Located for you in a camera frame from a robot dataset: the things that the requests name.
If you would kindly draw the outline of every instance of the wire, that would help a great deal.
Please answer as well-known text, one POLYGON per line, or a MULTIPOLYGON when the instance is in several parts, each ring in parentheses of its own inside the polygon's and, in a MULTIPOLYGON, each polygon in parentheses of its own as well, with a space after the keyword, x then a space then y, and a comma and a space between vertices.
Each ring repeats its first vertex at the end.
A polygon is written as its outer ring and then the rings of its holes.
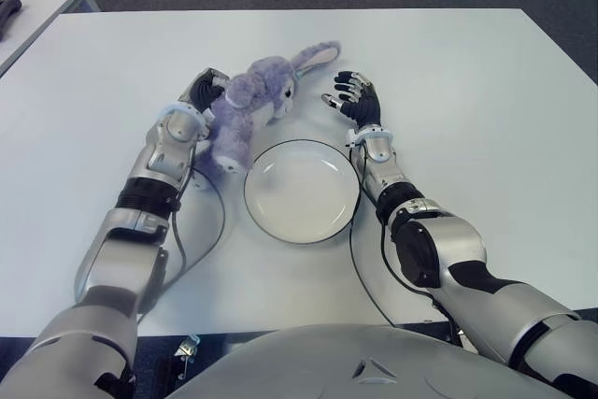
MULTIPOLYGON (((192 172, 193 172, 193 170, 195 170, 193 168, 193 161, 194 161, 194 156, 192 155, 191 164, 190 164, 191 169, 189 170, 189 174, 187 175, 185 182, 183 182, 182 188, 180 189, 180 192, 178 193, 178 196, 177 196, 177 201, 179 204, 180 204, 180 199, 182 198, 183 194, 187 190, 189 181, 191 181, 192 172)), ((178 253, 180 254, 181 265, 180 265, 179 273, 183 273, 185 271, 185 269, 187 268, 187 253, 185 252, 185 250, 183 248, 183 243, 180 240, 180 235, 178 234, 177 212, 178 212, 177 210, 173 211, 170 221, 172 223, 172 232, 173 232, 175 241, 177 242, 178 253)))
MULTIPOLYGON (((221 204, 221 208, 222 208, 222 226, 218 232, 218 236, 216 237, 216 240, 214 241, 214 243, 207 249, 206 252, 204 252, 204 254, 202 254, 196 261, 194 261, 191 265, 187 266, 187 251, 185 251, 185 247, 183 246, 183 243, 180 239, 180 235, 178 234, 178 226, 177 226, 177 218, 176 218, 176 212, 173 212, 172 217, 171 217, 171 221, 172 221, 172 231, 173 231, 173 236, 175 238, 175 242, 177 243, 177 249, 178 252, 180 253, 180 257, 182 259, 182 265, 181 268, 178 270, 178 273, 176 276, 174 276, 172 279, 170 279, 170 281, 166 282, 164 284, 164 287, 162 288, 162 291, 160 292, 160 296, 158 297, 158 299, 160 299, 160 297, 162 297, 173 285, 175 285, 183 276, 185 276, 187 273, 189 273, 189 271, 191 271, 197 264, 199 264, 200 262, 202 262, 206 256, 214 249, 216 248, 216 246, 219 244, 219 242, 221 241, 222 235, 224 234, 224 228, 226 227, 226 209, 224 208, 224 200, 222 199, 222 194, 220 193, 220 191, 216 188, 216 185, 212 182, 212 180, 210 178, 208 178, 206 175, 204 175, 202 172, 200 172, 199 170, 197 170, 196 168, 192 168, 193 172, 196 172, 200 175, 202 175, 207 182, 209 183, 209 185, 211 186, 211 188, 214 190, 214 192, 216 193, 216 195, 218 195, 218 200, 220 201, 221 204)), ((187 189, 187 185, 189 184, 189 180, 191 179, 192 175, 190 172, 190 175, 187 177, 187 179, 185 180, 185 183, 183 184, 183 188, 180 191, 179 194, 179 198, 180 196, 182 196, 182 194, 185 192, 185 190, 187 189)), ((144 313, 143 315, 141 315, 141 317, 139 317, 139 319, 137 320, 137 325, 144 320, 148 314, 151 312, 151 309, 148 310, 146 313, 144 313)))
MULTIPOLYGON (((221 228, 218 232, 218 236, 216 237, 216 240, 214 241, 214 243, 207 249, 206 252, 204 252, 204 254, 202 254, 191 265, 189 265, 188 267, 185 267, 184 269, 181 266, 181 269, 178 271, 178 274, 176 276, 174 276, 169 282, 167 282, 164 285, 163 293, 166 292, 170 287, 172 287, 179 279, 181 279, 183 276, 185 276, 194 266, 196 266, 197 264, 202 262, 206 258, 206 256, 216 247, 216 245, 218 245, 218 243, 221 241, 222 234, 224 234, 224 227, 226 225, 226 210, 224 208, 224 200, 222 199, 222 195, 221 195, 220 191, 216 188, 216 185, 212 182, 212 180, 210 178, 208 178, 206 175, 204 175, 202 172, 200 172, 196 168, 193 168, 192 171, 203 176, 207 180, 207 182, 209 183, 211 188, 214 190, 216 195, 218 195, 218 200, 219 200, 219 202, 221 204, 221 208, 222 208, 222 225, 221 225, 221 228)), ((181 253, 181 255, 182 254, 185 255, 185 261, 186 261, 187 260, 187 252, 185 251, 185 247, 183 246, 183 243, 178 234, 178 228, 175 230, 174 222, 173 222, 173 235, 174 235, 175 241, 177 242, 178 251, 181 253)))
MULTIPOLYGON (((353 154, 353 149, 349 150, 349 160, 351 160, 351 155, 352 154, 353 154)), ((359 272, 359 269, 357 268, 357 263, 355 262, 355 251, 353 250, 353 223, 355 222, 355 216, 357 215, 357 209, 359 209, 359 204, 362 201, 362 191, 363 191, 363 182, 365 180, 365 167, 366 167, 366 165, 367 165, 367 156, 364 156, 364 158, 363 158, 362 179, 360 181, 360 186, 359 186, 359 195, 357 196, 357 202, 355 203, 355 208, 353 209, 353 215, 351 216, 351 221, 350 221, 350 225, 349 225, 349 252, 351 254, 351 261, 353 262, 353 269, 355 270, 355 274, 357 275, 357 279, 362 284, 362 287, 363 287, 363 290, 365 291, 365 294, 367 294, 367 297, 370 299, 371 303, 374 305, 374 307, 377 309, 377 311, 380 312, 380 315, 382 315, 382 317, 384 317, 384 320, 386 320, 390 326, 396 327, 396 325, 392 322, 392 320, 388 317, 388 315, 386 313, 384 313, 384 310, 382 310, 382 308, 377 303, 377 301, 374 298, 374 296, 372 295, 372 293, 369 291, 369 289, 365 285, 365 282, 363 281, 362 275, 359 272)))
POLYGON ((187 253, 183 248, 183 242, 180 240, 180 235, 178 234, 178 225, 177 225, 177 212, 172 213, 172 234, 175 238, 175 242, 177 242, 177 249, 178 253, 180 254, 180 270, 179 274, 183 273, 187 268, 187 253))
MULTIPOLYGON (((349 160, 350 161, 351 161, 352 152, 353 152, 352 149, 349 150, 349 160)), ((377 303, 376 298, 374 298, 374 295, 369 291, 369 289, 365 285, 362 275, 359 272, 359 269, 357 268, 357 263, 355 262, 355 251, 353 249, 353 223, 355 221, 355 216, 357 215, 357 210, 359 208, 359 205, 360 205, 361 199, 362 199, 363 183, 365 181, 366 166, 367 166, 367 152, 363 156, 363 169, 362 169, 362 179, 360 181, 359 196, 357 197, 357 203, 355 204, 355 208, 353 209, 353 215, 351 216, 351 221, 350 221, 350 225, 349 225, 349 251, 351 254, 351 261, 353 262, 353 268, 355 269, 355 274, 357 275, 357 278, 361 282, 362 287, 365 290, 365 294, 367 294, 367 297, 370 299, 370 301, 372 302, 374 307, 377 309, 377 311, 380 312, 380 315, 382 315, 382 317, 384 317, 384 320, 386 320, 390 326, 398 327, 396 324, 394 324, 392 322, 392 320, 389 318, 389 316, 386 313, 384 313, 384 310, 382 310, 382 307, 380 307, 380 305, 377 303)), ((388 257, 386 256, 385 240, 386 240, 386 226, 384 224, 382 224, 382 229, 381 229, 381 233, 380 233, 380 252, 382 253, 382 260, 384 261, 384 265, 391 273, 391 276, 409 292, 412 292, 412 293, 418 294, 419 296, 423 296, 423 297, 430 299, 432 301, 432 307, 436 308, 448 320, 450 342, 455 346, 462 346, 461 339, 459 338, 459 335, 458 335, 459 326, 457 325, 455 320, 450 316, 450 314, 442 307, 442 305, 440 303, 438 303, 435 300, 435 298, 428 292, 423 292, 421 290, 414 289, 413 287, 408 285, 401 278, 399 278, 399 276, 396 274, 396 272, 392 269, 391 264, 389 263, 388 257)))

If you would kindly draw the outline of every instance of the stuffed bunny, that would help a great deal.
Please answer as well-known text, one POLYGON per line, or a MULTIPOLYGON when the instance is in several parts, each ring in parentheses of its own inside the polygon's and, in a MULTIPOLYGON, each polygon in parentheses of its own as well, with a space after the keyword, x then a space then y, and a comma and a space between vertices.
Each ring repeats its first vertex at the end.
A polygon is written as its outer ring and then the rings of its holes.
POLYGON ((222 170, 246 172, 252 164, 253 135, 291 110, 300 77, 334 61, 339 53, 338 42, 322 42, 290 61, 280 56, 256 61, 246 73, 228 80, 211 104, 210 146, 196 158, 195 166, 209 178, 222 170))

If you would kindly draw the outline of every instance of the robotic hand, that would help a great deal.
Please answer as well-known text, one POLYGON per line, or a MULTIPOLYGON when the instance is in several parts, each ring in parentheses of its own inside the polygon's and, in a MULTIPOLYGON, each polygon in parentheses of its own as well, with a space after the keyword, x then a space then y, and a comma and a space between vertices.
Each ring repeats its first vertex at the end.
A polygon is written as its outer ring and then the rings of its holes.
POLYGON ((491 275, 474 227, 425 198, 399 169, 370 81, 355 72, 335 81, 342 93, 322 100, 357 122, 347 139, 359 147, 351 162, 391 232, 405 277, 430 292, 480 355, 575 397, 598 396, 598 325, 530 285, 491 275))

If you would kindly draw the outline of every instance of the white table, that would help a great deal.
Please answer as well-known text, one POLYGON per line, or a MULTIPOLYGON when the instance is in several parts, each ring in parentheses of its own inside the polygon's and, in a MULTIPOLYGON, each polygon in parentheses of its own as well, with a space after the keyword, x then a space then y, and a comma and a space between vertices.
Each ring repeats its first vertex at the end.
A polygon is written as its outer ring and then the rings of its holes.
MULTIPOLYGON (((301 81, 296 108, 254 151, 296 137, 342 149, 349 122, 319 97, 338 69, 360 70, 406 174, 476 226, 494 275, 571 308, 598 306, 598 89, 520 10, 98 13, 59 17, 0 79, 0 335, 36 335, 72 304, 78 264, 147 129, 198 71, 239 73, 333 38, 341 59, 301 81)), ((222 192, 221 244, 142 335, 382 322, 353 273, 347 230, 285 245, 252 222, 242 178, 222 192)), ((209 213, 194 194, 179 218, 188 246, 200 233, 190 222, 203 222, 189 211, 209 213)), ((364 202, 355 245, 373 294, 397 322, 440 320, 385 273, 378 236, 364 202)))
POLYGON ((0 76, 56 17, 71 11, 99 11, 94 0, 21 0, 22 8, 4 27, 0 41, 0 76))

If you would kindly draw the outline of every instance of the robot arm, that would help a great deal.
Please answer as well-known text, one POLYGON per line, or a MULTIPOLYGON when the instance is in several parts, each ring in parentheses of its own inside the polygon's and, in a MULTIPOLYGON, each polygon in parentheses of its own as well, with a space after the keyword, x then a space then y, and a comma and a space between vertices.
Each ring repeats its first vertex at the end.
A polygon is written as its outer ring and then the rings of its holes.
POLYGON ((163 287, 168 219, 178 209, 196 143, 207 137, 209 104, 197 101, 195 91, 211 85, 214 75, 211 69, 200 74, 187 102, 165 109, 149 130, 78 270, 77 303, 54 318, 12 367, 0 397, 133 396, 137 314, 153 307, 163 287))
POLYGON ((390 230, 405 277, 430 292, 481 355, 575 397, 598 394, 598 325, 530 285, 491 275, 476 229, 401 172, 372 84, 351 72, 335 81, 339 98, 322 100, 357 122, 347 139, 359 147, 351 163, 390 230))

